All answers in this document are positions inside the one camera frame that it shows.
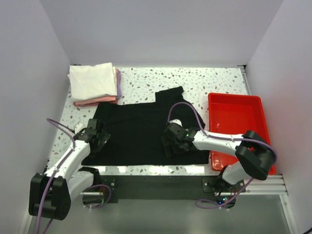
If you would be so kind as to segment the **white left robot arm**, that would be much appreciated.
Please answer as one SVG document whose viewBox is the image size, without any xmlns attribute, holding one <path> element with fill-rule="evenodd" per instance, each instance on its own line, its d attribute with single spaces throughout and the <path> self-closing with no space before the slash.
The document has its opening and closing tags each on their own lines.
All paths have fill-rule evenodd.
<svg viewBox="0 0 312 234">
<path fill-rule="evenodd" d="M 71 144 L 53 167 L 35 174 L 30 182 L 29 215 L 64 220 L 72 201 L 88 189 L 102 186 L 99 170 L 82 166 L 91 154 L 98 153 L 110 138 L 102 120 L 90 119 L 87 126 L 76 127 Z"/>
</svg>

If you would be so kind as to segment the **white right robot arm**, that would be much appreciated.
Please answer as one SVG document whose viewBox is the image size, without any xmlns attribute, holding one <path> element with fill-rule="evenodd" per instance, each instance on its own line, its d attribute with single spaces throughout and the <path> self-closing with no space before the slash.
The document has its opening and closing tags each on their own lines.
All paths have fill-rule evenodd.
<svg viewBox="0 0 312 234">
<path fill-rule="evenodd" d="M 161 137 L 167 157 L 190 150 L 214 151 L 235 156 L 238 162 L 227 165 L 219 174 L 217 186 L 227 192 L 245 179 L 266 180 L 277 153 L 256 132 L 227 135 L 202 128 L 185 129 L 180 122 L 170 122 Z"/>
</svg>

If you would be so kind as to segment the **black t shirt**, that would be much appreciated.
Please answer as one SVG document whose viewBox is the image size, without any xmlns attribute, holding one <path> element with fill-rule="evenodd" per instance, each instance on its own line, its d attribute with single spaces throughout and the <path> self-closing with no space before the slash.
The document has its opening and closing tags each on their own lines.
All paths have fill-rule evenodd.
<svg viewBox="0 0 312 234">
<path fill-rule="evenodd" d="M 207 151 L 190 150 L 166 157 L 161 136 L 167 118 L 179 119 L 183 127 L 205 126 L 197 120 L 181 86 L 159 91 L 155 102 L 117 105 L 101 102 L 95 119 L 105 122 L 110 139 L 94 159 L 85 158 L 85 166 L 192 165 L 207 164 Z"/>
</svg>

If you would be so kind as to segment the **red plastic bin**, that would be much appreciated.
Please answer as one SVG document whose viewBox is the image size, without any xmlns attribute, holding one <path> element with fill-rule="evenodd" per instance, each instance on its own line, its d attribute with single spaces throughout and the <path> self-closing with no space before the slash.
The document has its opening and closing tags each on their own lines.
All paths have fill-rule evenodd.
<svg viewBox="0 0 312 234">
<path fill-rule="evenodd" d="M 265 114 L 258 96 L 208 94 L 209 130 L 212 133 L 237 135 L 256 132 L 270 145 Z"/>
</svg>

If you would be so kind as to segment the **white folded t shirt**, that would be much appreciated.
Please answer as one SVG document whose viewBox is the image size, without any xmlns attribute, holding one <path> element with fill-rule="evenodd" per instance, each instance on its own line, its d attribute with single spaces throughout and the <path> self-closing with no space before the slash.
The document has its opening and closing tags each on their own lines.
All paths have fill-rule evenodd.
<svg viewBox="0 0 312 234">
<path fill-rule="evenodd" d="M 110 62 L 94 66 L 71 65 L 68 78 L 75 101 L 117 95 L 116 70 Z"/>
</svg>

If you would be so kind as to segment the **purple folded t shirt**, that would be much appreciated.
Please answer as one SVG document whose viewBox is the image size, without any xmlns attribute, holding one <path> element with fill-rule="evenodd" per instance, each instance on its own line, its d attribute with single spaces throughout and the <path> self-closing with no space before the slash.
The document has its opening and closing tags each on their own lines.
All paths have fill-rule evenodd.
<svg viewBox="0 0 312 234">
<path fill-rule="evenodd" d="M 117 99 L 120 99 L 122 96 L 120 84 L 121 84 L 121 72 L 118 71 L 117 72 Z"/>
</svg>

